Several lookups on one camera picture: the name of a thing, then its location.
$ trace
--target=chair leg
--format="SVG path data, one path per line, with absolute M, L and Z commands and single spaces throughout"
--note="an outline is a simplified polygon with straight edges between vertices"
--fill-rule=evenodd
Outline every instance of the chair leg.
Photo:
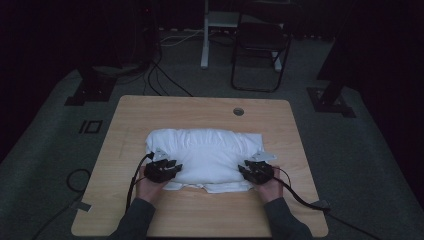
M 278 78 L 278 82 L 277 82 L 277 86 L 275 88 L 272 89 L 261 89 L 261 88 L 246 88 L 246 87 L 240 87 L 237 86 L 234 82 L 234 75 L 235 75 L 235 68 L 236 68 L 236 60 L 237 60 L 237 46 L 235 47 L 235 49 L 233 49 L 233 56 L 232 56 L 232 63 L 233 66 L 231 68 L 231 87 L 236 89 L 236 90 L 243 90 L 243 91 L 254 91 L 254 92 L 268 92 L 268 93 L 272 93 L 275 92 L 275 90 L 278 89 L 278 87 L 281 84 L 281 79 L 283 76 L 283 69 L 281 70 L 280 74 L 279 74 L 279 78 Z
M 283 79 L 284 69 L 286 67 L 287 57 L 289 56 L 290 45 L 291 45 L 291 37 L 289 38 L 289 41 L 287 42 L 286 49 L 284 51 L 284 58 L 283 58 L 283 61 L 281 63 L 281 71 L 280 71 L 280 76 L 278 76 L 277 86 L 272 90 L 272 92 L 277 90 L 281 85 L 281 80 Z

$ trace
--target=table top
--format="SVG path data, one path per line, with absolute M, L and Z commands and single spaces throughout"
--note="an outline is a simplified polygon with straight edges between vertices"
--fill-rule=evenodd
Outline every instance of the table top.
M 235 108 L 244 114 L 236 116 Z M 265 151 L 277 155 L 272 164 L 290 176 L 292 188 L 307 202 L 318 194 L 290 104 L 285 100 L 123 96 L 113 116 L 82 202 L 72 225 L 76 236 L 106 236 L 125 212 L 134 171 L 145 155 L 145 139 L 155 129 L 217 128 L 262 134 Z M 299 204 L 284 189 L 292 214 L 315 237 L 328 227 L 322 212 Z M 209 194 L 203 189 L 162 191 L 148 236 L 269 237 L 263 205 L 255 190 Z

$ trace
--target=white towel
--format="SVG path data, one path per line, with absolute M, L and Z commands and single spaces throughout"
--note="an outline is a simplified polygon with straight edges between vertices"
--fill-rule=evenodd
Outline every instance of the white towel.
M 182 171 L 164 189 L 184 186 L 204 188 L 209 193 L 240 192 L 252 185 L 244 180 L 238 165 L 264 151 L 262 135 L 221 129 L 160 129 L 146 139 L 146 152 L 164 150 L 169 160 L 183 164 Z

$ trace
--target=white desk leg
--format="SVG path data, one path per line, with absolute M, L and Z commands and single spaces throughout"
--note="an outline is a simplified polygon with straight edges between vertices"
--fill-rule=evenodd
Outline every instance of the white desk leg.
M 209 0 L 205 0 L 205 19 L 204 19 L 204 35 L 203 35 L 203 50 L 202 50 L 202 60 L 200 62 L 200 67 L 202 69 L 208 68 L 209 60 Z
M 272 52 L 272 57 L 277 56 L 277 52 Z M 280 58 L 277 59 L 274 63 L 274 69 L 276 72 L 281 72 L 281 61 Z

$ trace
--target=human hand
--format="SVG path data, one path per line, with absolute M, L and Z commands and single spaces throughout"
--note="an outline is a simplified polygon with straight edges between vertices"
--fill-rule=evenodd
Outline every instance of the human hand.
M 142 166 L 140 168 L 140 171 L 138 172 L 139 178 L 144 177 L 144 169 L 146 167 Z M 162 191 L 162 188 L 168 183 L 169 181 L 163 182 L 163 183 L 155 183 L 150 181 L 148 178 L 144 178 L 140 180 L 137 183 L 136 186 L 136 197 L 141 198 L 151 204 L 153 204 L 157 198 L 159 197 L 160 192 Z
M 274 177 L 280 178 L 280 170 L 278 169 L 278 166 L 273 166 L 273 170 Z M 264 204 L 283 196 L 283 185 L 274 178 L 264 184 L 253 185 L 255 186 L 255 189 L 259 192 L 259 196 L 261 197 L 262 202 Z

